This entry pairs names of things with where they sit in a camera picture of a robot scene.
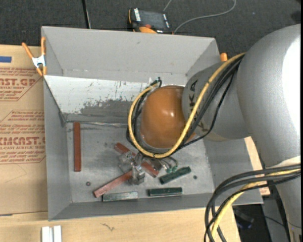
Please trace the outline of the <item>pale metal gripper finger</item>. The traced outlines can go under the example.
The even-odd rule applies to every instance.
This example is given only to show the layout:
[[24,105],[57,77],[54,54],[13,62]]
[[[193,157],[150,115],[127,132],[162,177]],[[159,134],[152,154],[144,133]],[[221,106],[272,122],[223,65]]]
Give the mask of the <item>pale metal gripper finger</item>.
[[141,165],[132,167],[132,177],[129,179],[131,185],[139,185],[144,182],[145,171]]
[[118,156],[119,168],[123,172],[129,172],[135,167],[135,154],[132,152],[126,152]]

